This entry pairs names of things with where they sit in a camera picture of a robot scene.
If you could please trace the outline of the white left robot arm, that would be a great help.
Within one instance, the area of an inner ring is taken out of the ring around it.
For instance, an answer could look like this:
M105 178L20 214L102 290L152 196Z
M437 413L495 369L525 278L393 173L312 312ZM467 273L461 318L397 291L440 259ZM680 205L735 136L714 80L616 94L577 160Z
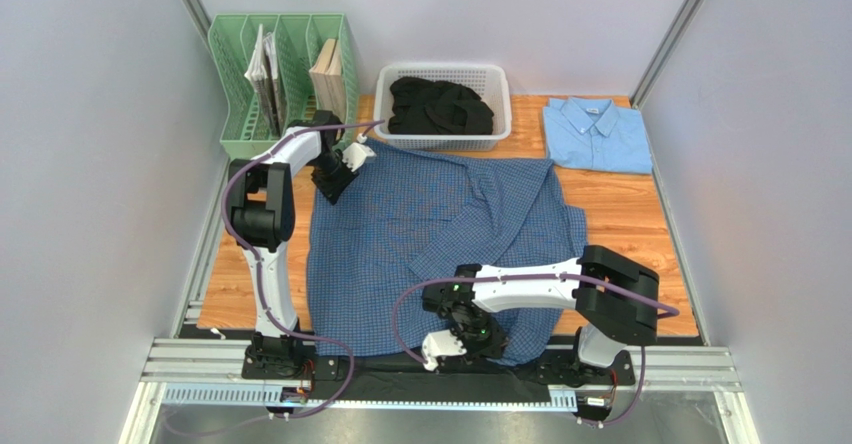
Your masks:
M293 177L310 167L320 195L336 204L364 162L351 153L358 143L336 148L348 128L332 112L318 111L309 121L292 122L265 152L230 163L220 212L252 273L257 317L247 358L256 364L301 363L306 336L298 332L287 270L296 218Z

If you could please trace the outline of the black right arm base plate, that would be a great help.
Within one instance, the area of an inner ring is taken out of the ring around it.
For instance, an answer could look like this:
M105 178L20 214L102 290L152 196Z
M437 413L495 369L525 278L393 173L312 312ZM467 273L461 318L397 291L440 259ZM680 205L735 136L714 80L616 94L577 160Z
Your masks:
M514 370L517 377L544 385L632 386L637 382L639 365L634 364L627 350L620 351L609 367L581 363L572 349L546 350L537 360Z

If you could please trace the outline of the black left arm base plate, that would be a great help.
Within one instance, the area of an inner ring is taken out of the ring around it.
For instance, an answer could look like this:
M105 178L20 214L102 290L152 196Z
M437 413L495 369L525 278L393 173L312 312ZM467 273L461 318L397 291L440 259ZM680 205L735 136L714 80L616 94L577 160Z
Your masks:
M314 345L298 344L278 353L260 353L246 348L241 377L248 380L342 381L347 374L345 356L322 356Z

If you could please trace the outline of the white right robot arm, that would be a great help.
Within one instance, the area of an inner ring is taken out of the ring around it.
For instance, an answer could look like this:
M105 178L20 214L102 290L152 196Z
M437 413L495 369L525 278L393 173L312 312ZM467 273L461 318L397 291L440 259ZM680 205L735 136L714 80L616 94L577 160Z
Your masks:
M448 329L423 339L422 366L434 371L446 358L510 362L522 344L499 314L573 310L586 321L575 354L587 367L605 368L627 346L652 346L660 320L675 310L659 300L659 276L609 248L587 246L580 257L532 267L466 264L454 278L430 282L422 307L446 320Z

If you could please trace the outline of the blue checked long sleeve shirt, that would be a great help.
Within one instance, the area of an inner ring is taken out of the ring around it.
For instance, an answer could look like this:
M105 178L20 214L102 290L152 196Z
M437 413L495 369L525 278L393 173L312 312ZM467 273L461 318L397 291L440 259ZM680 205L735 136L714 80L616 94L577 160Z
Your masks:
M416 347L446 323L414 285L463 264L558 263L588 242L586 214L565 202L549 160L372 148L375 160L336 203L314 198L306 288L321 355Z

